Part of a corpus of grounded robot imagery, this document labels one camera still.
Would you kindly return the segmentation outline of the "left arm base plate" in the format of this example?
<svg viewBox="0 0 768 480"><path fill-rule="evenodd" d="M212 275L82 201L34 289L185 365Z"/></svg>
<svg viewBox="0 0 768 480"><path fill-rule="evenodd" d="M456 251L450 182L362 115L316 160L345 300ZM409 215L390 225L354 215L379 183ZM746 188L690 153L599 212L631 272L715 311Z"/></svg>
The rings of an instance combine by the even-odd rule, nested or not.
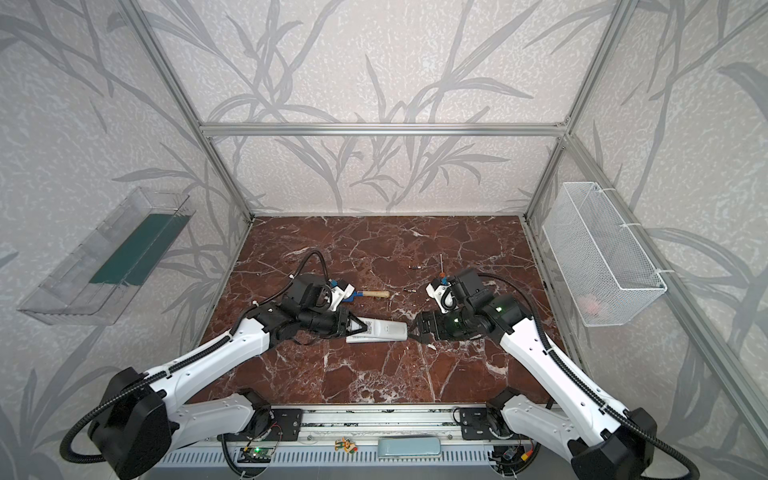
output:
<svg viewBox="0 0 768 480"><path fill-rule="evenodd" d="M249 424L250 436L264 442L295 442L301 430L304 411L294 408L261 409Z"/></svg>

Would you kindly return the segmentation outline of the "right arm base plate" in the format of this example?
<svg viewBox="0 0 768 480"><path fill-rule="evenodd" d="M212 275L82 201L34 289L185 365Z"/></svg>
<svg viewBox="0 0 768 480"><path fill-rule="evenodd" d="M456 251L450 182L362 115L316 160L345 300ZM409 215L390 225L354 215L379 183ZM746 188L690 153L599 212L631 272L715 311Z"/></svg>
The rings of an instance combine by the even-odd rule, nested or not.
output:
<svg viewBox="0 0 768 480"><path fill-rule="evenodd" d="M461 430L463 440L501 440L499 413L489 407L456 407L452 418Z"/></svg>

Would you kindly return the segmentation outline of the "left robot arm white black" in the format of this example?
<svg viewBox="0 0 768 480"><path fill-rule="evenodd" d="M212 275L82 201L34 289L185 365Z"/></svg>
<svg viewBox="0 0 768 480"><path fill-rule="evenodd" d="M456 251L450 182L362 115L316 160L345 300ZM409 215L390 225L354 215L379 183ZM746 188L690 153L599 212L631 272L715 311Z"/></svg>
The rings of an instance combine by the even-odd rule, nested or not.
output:
<svg viewBox="0 0 768 480"><path fill-rule="evenodd" d="M252 427L266 405L251 390L206 402L195 413L184 407L225 373L300 331L330 339L365 332L366 325L342 304L353 294L344 280L300 274L276 299L247 309L202 346L143 373L120 371L87 424L100 458L119 478L134 479L175 448Z"/></svg>

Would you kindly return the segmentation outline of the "white remote control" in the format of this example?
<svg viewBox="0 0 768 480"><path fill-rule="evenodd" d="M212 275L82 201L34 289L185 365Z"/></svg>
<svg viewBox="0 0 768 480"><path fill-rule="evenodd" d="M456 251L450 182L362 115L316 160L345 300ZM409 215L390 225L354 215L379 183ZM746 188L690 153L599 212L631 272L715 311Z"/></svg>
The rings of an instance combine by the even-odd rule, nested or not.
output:
<svg viewBox="0 0 768 480"><path fill-rule="evenodd" d="M366 317L362 317L361 321L366 324L367 330L347 337L346 342L348 344L399 342L408 339L406 323Z"/></svg>

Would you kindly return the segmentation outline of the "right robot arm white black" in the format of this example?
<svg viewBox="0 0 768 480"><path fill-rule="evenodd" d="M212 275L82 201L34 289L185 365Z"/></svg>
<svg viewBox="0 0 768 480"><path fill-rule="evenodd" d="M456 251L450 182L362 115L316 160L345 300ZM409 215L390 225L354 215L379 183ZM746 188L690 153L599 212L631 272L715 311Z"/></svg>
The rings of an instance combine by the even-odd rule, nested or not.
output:
<svg viewBox="0 0 768 480"><path fill-rule="evenodd" d="M485 284L490 278L469 268L428 283L426 293L437 308L418 315L414 339L423 344L490 339L524 366L560 408L554 412L508 387L486 403L493 436L527 437L568 461L580 479L640 478L654 447L633 430L653 434L655 420L603 392L546 335L528 300L519 291L492 292Z"/></svg>

